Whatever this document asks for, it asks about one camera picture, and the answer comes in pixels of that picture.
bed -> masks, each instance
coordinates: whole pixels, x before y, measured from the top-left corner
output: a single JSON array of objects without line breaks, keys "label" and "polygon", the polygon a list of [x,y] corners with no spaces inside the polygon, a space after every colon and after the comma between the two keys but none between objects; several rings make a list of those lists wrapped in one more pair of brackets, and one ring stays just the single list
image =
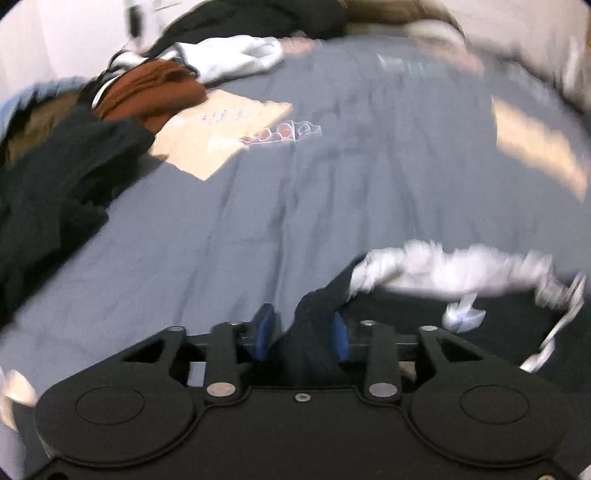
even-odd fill
[{"label": "bed", "polygon": [[[206,333],[270,302],[286,329],[301,297],[354,257],[410,239],[535,249],[557,275],[591,271],[589,138],[515,63],[360,35],[219,88],[289,102],[286,119],[319,128],[245,148],[206,181],[164,162],[125,191],[2,332],[0,365],[39,394],[169,325]],[[495,105],[563,135],[576,172],[499,148]],[[17,434],[0,426],[0,445],[19,478]]]}]

metal screw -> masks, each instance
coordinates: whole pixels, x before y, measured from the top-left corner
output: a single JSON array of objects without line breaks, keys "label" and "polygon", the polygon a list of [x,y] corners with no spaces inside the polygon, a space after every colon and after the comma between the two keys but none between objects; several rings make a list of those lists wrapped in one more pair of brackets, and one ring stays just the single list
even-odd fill
[{"label": "metal screw", "polygon": [[227,382],[217,382],[207,386],[207,393],[212,397],[229,397],[235,391],[236,387]]},{"label": "metal screw", "polygon": [[300,403],[306,403],[307,401],[312,400],[312,397],[309,396],[307,393],[298,393],[295,397],[294,397],[295,401],[298,401]]},{"label": "metal screw", "polygon": [[369,386],[369,393],[374,397],[388,398],[396,395],[396,393],[398,393],[398,388],[391,383],[374,383]]}]

